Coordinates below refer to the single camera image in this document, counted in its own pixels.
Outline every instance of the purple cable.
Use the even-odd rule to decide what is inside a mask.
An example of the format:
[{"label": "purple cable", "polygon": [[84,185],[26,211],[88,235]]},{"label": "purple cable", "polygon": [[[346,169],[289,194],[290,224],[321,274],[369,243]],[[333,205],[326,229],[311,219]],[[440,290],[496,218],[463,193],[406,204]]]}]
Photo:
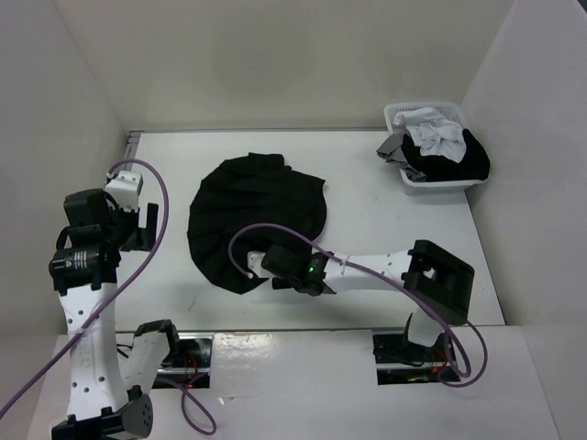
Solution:
[{"label": "purple cable", "polygon": [[[233,255],[233,247],[235,242],[238,240],[238,238],[240,236],[242,236],[243,234],[249,232],[250,230],[253,229],[258,229],[260,227],[270,227],[273,229],[279,229],[280,231],[286,232],[294,237],[299,238],[300,240],[302,240],[303,242],[305,242],[307,245],[311,246],[312,248],[316,249],[318,252],[320,252],[321,254],[329,257],[330,259],[336,261],[337,263],[342,263],[344,264],[345,261],[343,261],[341,258],[336,257],[332,252],[328,252],[327,250],[322,249],[319,245],[317,245],[316,243],[314,243],[312,240],[308,239],[307,237],[303,236],[302,234],[290,229],[289,227],[286,226],[282,226],[282,225],[276,225],[274,223],[257,223],[255,225],[249,225],[246,227],[243,227],[242,229],[240,229],[230,240],[230,242],[228,243],[228,258],[230,259],[230,261],[232,262],[232,264],[238,269],[238,271],[240,273],[242,273],[243,275],[245,275],[248,278],[253,278],[254,274],[252,274],[251,272],[247,272],[246,270],[242,269],[242,267],[240,267],[240,265],[237,263],[237,261],[234,258]],[[365,266],[361,266],[361,264],[357,264],[354,263],[352,261],[346,261],[347,266],[349,266],[350,268],[356,269],[356,270],[360,270],[362,272],[368,273],[370,275],[372,275],[375,278],[378,278],[379,280],[389,284],[390,286],[392,286],[394,289],[396,289],[397,291],[403,293],[404,295],[406,295],[408,298],[410,298],[412,301],[414,301],[430,318],[434,319],[436,322],[438,322],[442,328],[445,331],[445,351],[447,354],[447,359],[449,361],[450,367],[452,368],[452,370],[457,374],[457,376],[459,376],[462,379],[467,379],[468,377],[471,376],[471,362],[469,360],[469,357],[467,356],[467,353],[465,351],[464,346],[462,345],[462,343],[460,342],[460,340],[457,338],[457,336],[454,334],[454,332],[452,331],[452,329],[450,328],[450,325],[447,324],[446,321],[444,321],[444,319],[442,319],[442,317],[433,309],[431,308],[429,305],[427,305],[425,302],[423,302],[417,294],[407,290],[404,286],[402,286],[400,283],[396,282],[395,280],[392,280],[390,278],[385,277],[384,275],[382,275],[381,273],[379,273],[376,270],[367,268]],[[444,383],[445,385],[451,387],[451,388],[463,388],[463,387],[467,387],[469,385],[472,385],[473,383],[475,383],[477,380],[479,380],[482,376],[482,374],[485,372],[486,368],[487,368],[487,361],[488,361],[488,351],[487,351],[487,345],[485,344],[485,340],[483,339],[482,334],[479,332],[479,330],[477,329],[477,327],[475,327],[471,322],[467,321],[467,324],[473,329],[473,331],[475,332],[475,335],[477,335],[477,337],[479,337],[479,340],[481,341],[482,344],[482,349],[483,349],[483,363],[482,363],[482,367],[479,370],[479,372],[477,373],[477,375],[467,381],[467,382],[461,382],[461,383],[450,383],[447,382],[445,379],[443,379],[442,375],[438,376],[438,380],[441,381],[442,383]],[[455,346],[457,347],[458,351],[460,352],[462,358],[463,358],[463,363],[465,364],[465,370],[461,371],[459,369],[459,366],[457,364],[457,361],[455,358],[452,357],[451,355],[451,351],[449,350],[449,344],[450,343],[454,343]]]},{"label": "purple cable", "polygon": [[[135,272],[130,277],[128,277],[128,280],[123,282],[122,285],[119,286],[118,289],[116,289],[116,291],[109,298],[102,302],[95,309],[95,311],[92,314],[90,314],[88,319],[82,324],[83,331],[87,330],[87,328],[100,315],[100,313],[106,307],[108,307],[108,305],[110,305],[112,301],[115,300],[118,297],[118,295],[120,295],[120,293],[122,293],[149,265],[153,257],[155,257],[155,254],[157,253],[157,250],[161,245],[161,241],[163,240],[163,237],[165,236],[165,231],[167,229],[167,223],[169,221],[169,194],[167,193],[167,187],[165,186],[163,178],[161,177],[159,172],[155,170],[150,164],[140,159],[121,160],[120,162],[113,165],[108,172],[113,172],[115,169],[126,163],[136,163],[138,165],[142,165],[143,167],[147,168],[150,172],[152,172],[155,176],[155,179],[157,179],[157,182],[161,187],[161,192],[163,193],[163,222],[161,223],[161,231],[157,236],[157,240],[153,245],[153,249],[142,262],[142,264],[137,268],[137,270],[135,270]],[[63,358],[72,349],[73,346],[75,346],[75,344],[77,344],[82,335],[83,332],[76,333],[75,335],[73,335],[69,342],[65,344],[65,346],[49,362],[47,362],[47,364],[43,368],[41,368],[37,374],[35,374],[20,390],[16,392],[16,394],[6,403],[6,405],[2,407],[2,410],[0,410],[0,420],[4,418],[6,413],[8,413],[10,408],[13,407],[13,405],[18,401],[18,399],[20,399],[28,390],[30,390],[32,386],[35,385],[35,383],[37,383],[39,379],[47,373],[47,371],[49,371],[61,358]]]},{"label": "purple cable", "polygon": [[[176,389],[178,389],[179,391],[182,392],[182,413],[183,413],[183,418],[185,419],[185,421],[190,426],[192,426],[192,428],[195,431],[197,431],[198,433],[200,433],[202,435],[214,435],[216,433],[216,420],[214,420],[214,417],[212,416],[212,414],[190,392],[190,385],[192,385],[194,382],[196,382],[198,379],[200,379],[203,376],[205,376],[205,374],[196,375],[192,380],[190,380],[188,382],[187,387],[183,387],[179,383],[176,383],[173,380],[170,380],[170,379],[167,379],[167,378],[156,378],[156,380],[158,380],[159,382],[167,383],[168,385],[171,385],[172,387],[174,387],[174,388],[176,388]],[[204,413],[204,415],[208,418],[208,420],[212,424],[212,430],[211,431],[205,431],[204,429],[202,429],[198,425],[196,425],[194,422],[192,422],[192,419],[190,418],[189,414],[187,413],[187,410],[185,409],[185,398],[186,397],[190,401],[192,401],[202,411],[202,413]]]}]

